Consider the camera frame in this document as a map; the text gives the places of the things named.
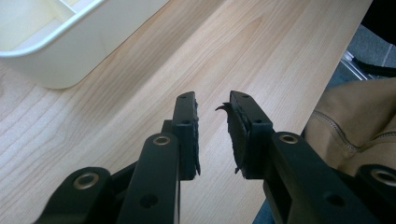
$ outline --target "wood grain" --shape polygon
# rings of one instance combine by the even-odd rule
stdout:
[[[114,173],[195,91],[202,175],[183,182],[181,223],[251,223],[261,181],[234,175],[231,90],[277,131],[300,133],[370,0],[171,0],[77,86],[47,90],[0,64],[0,223],[29,223],[72,172]]]

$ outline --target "white plastic bin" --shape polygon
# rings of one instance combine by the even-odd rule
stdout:
[[[42,86],[73,86],[167,1],[0,0],[0,61]]]

